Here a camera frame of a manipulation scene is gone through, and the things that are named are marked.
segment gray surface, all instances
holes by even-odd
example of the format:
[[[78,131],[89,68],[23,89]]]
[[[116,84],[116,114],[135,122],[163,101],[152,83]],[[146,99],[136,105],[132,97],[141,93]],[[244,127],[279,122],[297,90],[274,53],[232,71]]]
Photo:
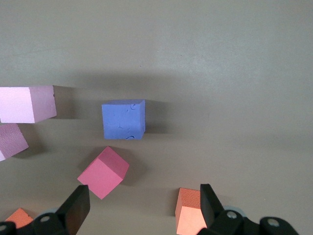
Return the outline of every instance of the gray surface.
[[[0,1],[1,86],[56,85],[59,113],[20,125],[0,219],[59,206],[111,145],[131,167],[80,235],[174,235],[178,188],[200,183],[312,234],[312,23],[311,0]],[[147,132],[106,141],[101,104],[125,98],[148,100]]]

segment screw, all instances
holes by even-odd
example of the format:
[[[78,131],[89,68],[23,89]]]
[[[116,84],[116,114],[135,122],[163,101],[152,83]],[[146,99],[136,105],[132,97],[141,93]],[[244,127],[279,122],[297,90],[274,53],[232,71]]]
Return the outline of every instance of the screw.
[[[279,227],[279,223],[276,219],[268,219],[268,224],[274,227]]]
[[[6,229],[6,225],[0,225],[0,232]]]
[[[227,216],[228,216],[228,218],[230,218],[230,219],[236,219],[236,218],[237,218],[236,213],[233,212],[233,211],[227,212]]]
[[[44,223],[44,222],[47,222],[49,219],[50,219],[50,216],[46,215],[40,219],[40,222]]]

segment blue cube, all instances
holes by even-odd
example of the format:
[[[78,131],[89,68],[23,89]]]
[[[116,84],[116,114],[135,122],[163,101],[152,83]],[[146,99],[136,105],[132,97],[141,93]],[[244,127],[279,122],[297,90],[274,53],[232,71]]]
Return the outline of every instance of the blue cube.
[[[104,138],[140,140],[146,130],[145,100],[111,100],[102,105]]]

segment block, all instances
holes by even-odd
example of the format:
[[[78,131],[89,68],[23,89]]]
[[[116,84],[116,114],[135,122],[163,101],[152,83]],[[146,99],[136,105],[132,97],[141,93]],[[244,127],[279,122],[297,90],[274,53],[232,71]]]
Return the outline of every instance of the block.
[[[30,217],[22,208],[19,208],[5,221],[14,222],[16,225],[16,228],[19,229],[31,223],[33,221],[33,218]]]
[[[107,196],[124,179],[129,164],[109,146],[78,177],[100,199]]]
[[[53,86],[0,87],[2,123],[35,123],[56,115]]]
[[[0,161],[28,148],[28,144],[15,123],[0,126]]]
[[[197,235],[206,224],[200,208],[200,191],[180,188],[175,210],[176,233]]]
[[[140,140],[146,130],[145,100],[112,100],[102,105],[104,138]]]

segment foam cube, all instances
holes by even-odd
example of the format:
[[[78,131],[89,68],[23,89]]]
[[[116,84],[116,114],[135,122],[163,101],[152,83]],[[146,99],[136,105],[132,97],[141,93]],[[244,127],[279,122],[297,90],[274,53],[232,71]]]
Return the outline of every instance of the foam cube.
[[[146,130],[145,100],[112,100],[102,105],[104,138],[140,140]]]
[[[129,164],[106,147],[100,155],[78,177],[83,185],[100,199],[107,196],[124,179]]]
[[[31,223],[33,221],[33,218],[30,217],[22,208],[19,208],[5,221],[14,222],[16,228],[19,229]]]
[[[0,161],[28,148],[28,144],[15,123],[0,126]]]
[[[200,208],[200,191],[180,188],[175,210],[179,235],[197,235],[206,224]]]
[[[53,86],[0,87],[2,123],[35,123],[57,115]]]

